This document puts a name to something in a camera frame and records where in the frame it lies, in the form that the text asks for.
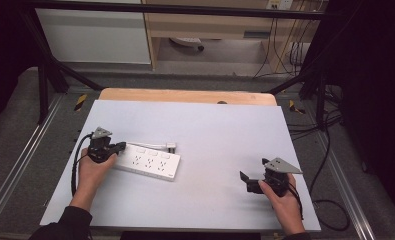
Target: power strip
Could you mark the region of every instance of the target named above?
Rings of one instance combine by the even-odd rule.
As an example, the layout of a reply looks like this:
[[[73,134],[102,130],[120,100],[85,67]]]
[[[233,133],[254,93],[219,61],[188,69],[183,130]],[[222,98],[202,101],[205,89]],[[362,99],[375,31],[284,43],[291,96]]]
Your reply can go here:
[[[117,158],[115,168],[172,182],[180,158],[177,154],[126,144],[125,151]]]

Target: white table surface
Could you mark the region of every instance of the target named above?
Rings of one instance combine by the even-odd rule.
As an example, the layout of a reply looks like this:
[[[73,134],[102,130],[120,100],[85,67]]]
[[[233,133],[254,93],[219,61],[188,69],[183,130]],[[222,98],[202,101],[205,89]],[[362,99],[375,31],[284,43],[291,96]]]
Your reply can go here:
[[[239,175],[243,171],[252,179],[263,178],[262,158],[281,157],[300,168],[280,107],[97,100],[79,139],[98,126],[113,132],[111,143],[176,142],[181,161],[174,182],[110,170],[91,209],[92,226],[149,231],[281,229],[269,200],[247,193]],[[82,147],[88,145],[86,140]],[[72,198],[74,153],[41,225],[57,222]],[[304,226],[320,231],[306,183],[302,175],[295,178]]]

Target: person's arm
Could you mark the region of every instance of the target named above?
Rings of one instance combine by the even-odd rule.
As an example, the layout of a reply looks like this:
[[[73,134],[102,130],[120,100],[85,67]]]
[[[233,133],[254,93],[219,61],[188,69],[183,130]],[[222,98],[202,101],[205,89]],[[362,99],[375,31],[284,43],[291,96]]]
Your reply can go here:
[[[78,188],[59,222],[39,228],[30,240],[88,239],[92,202],[106,173],[115,164],[117,155],[113,154],[103,163],[95,163],[86,155],[85,148],[82,150],[82,156],[85,157],[79,161]]]
[[[296,180],[293,175],[288,174],[288,178],[290,184],[296,187]],[[274,208],[278,221],[286,235],[284,239],[310,239],[310,235],[306,233],[304,229],[299,204],[294,195],[288,191],[283,197],[278,197],[272,188],[264,181],[260,180],[259,185]]]

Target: metal rail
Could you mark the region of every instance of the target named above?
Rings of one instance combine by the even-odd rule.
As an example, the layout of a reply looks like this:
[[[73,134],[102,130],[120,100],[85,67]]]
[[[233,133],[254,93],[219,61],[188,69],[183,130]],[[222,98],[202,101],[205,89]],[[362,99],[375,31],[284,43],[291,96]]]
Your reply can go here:
[[[17,183],[22,177],[23,172],[28,166],[29,161],[35,153],[41,139],[44,137],[51,121],[53,120],[59,105],[63,99],[63,94],[56,95],[53,102],[50,105],[50,111],[44,122],[37,126],[16,163],[14,164],[12,170],[4,181],[0,188],[0,214],[3,211],[7,201],[9,200],[11,194],[16,188]]]
[[[316,123],[315,110],[311,104],[304,105],[305,109],[308,110],[307,112],[309,113],[309,117],[312,122]],[[321,131],[318,131],[317,134],[324,151],[326,151],[328,144],[326,134]],[[353,225],[359,235],[359,238],[363,240],[374,240],[374,232],[372,231],[371,226],[366,219],[365,213],[363,212],[362,207],[360,206],[359,201],[357,200],[356,195],[353,192],[353,189],[349,184],[349,181],[347,180],[347,177],[344,174],[344,171],[342,170],[339,160],[337,159],[332,147],[330,148],[330,153],[328,156],[328,166],[331,169],[332,176],[337,183],[338,190],[340,191],[340,195],[343,198],[344,204],[346,205],[347,211],[353,221]]]
[[[78,2],[78,1],[54,1],[54,0],[49,0],[49,1],[26,0],[23,2],[23,4],[31,8],[81,10],[81,11],[169,13],[169,14],[189,14],[189,15],[256,17],[256,18],[306,19],[306,20],[345,19],[342,14],[338,14],[338,13],[302,12],[302,11],[250,9],[250,8],[102,3],[102,2]]]

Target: hand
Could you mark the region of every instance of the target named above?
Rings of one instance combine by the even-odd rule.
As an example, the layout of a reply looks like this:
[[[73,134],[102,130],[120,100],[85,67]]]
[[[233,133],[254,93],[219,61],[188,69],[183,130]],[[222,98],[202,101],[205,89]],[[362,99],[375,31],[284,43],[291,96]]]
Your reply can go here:
[[[288,173],[288,179],[290,184],[296,187],[296,179],[294,179],[292,174]],[[288,236],[305,232],[300,216],[299,204],[293,194],[290,191],[287,191],[285,196],[278,197],[272,188],[264,181],[259,180],[259,185],[263,193],[271,201],[272,207],[275,210],[275,214],[285,232],[285,235]]]
[[[112,168],[116,162],[117,154],[112,154],[105,162],[96,163],[87,153],[87,148],[82,149],[82,158],[79,161],[78,170],[78,188],[75,196],[73,196],[70,202],[70,206],[89,211],[98,187],[103,182],[109,169]]]

